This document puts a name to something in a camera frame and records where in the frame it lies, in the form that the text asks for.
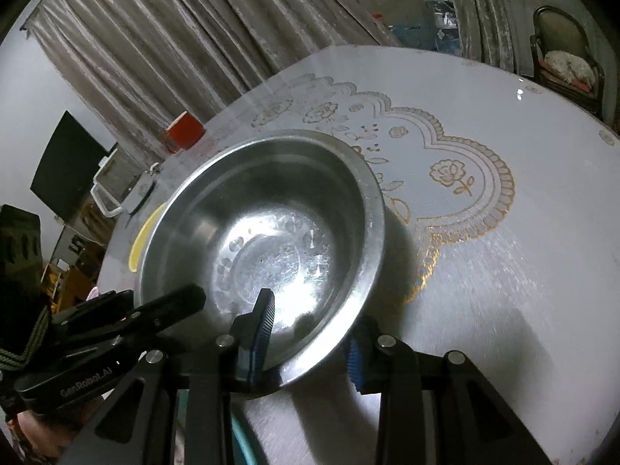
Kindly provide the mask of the left hand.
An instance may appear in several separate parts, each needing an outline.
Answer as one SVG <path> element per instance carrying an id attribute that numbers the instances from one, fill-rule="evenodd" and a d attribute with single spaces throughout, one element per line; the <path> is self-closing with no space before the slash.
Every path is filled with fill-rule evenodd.
<path id="1" fill-rule="evenodd" d="M 74 438 L 66 428 L 44 423 L 30 410 L 18 413 L 7 424 L 18 438 L 28 441 L 34 452 L 46 458 L 59 459 Z"/>

